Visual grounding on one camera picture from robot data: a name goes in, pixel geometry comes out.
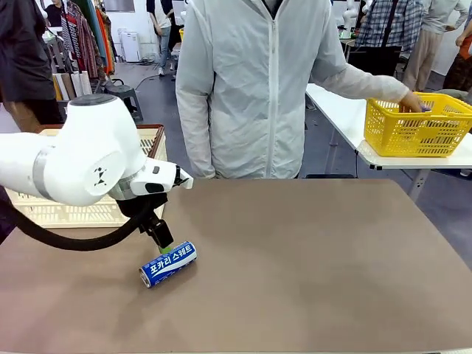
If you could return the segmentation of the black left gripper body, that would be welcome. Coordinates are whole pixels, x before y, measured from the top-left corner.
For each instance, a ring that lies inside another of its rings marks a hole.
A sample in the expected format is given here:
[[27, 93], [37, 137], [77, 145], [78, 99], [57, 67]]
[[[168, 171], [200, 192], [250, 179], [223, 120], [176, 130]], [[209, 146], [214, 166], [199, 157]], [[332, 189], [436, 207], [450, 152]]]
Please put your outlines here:
[[167, 202], [166, 193], [141, 195], [132, 199], [117, 201], [121, 213], [138, 221], [139, 225], [159, 224], [160, 218], [154, 212]]

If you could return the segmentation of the person's left hand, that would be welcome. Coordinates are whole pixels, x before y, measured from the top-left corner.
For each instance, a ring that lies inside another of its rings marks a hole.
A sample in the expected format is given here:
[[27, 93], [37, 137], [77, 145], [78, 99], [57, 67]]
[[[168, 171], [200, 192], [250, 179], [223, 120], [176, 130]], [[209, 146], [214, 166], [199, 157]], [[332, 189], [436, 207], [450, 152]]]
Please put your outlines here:
[[401, 113], [423, 113], [423, 101], [412, 91], [409, 91], [399, 102]]

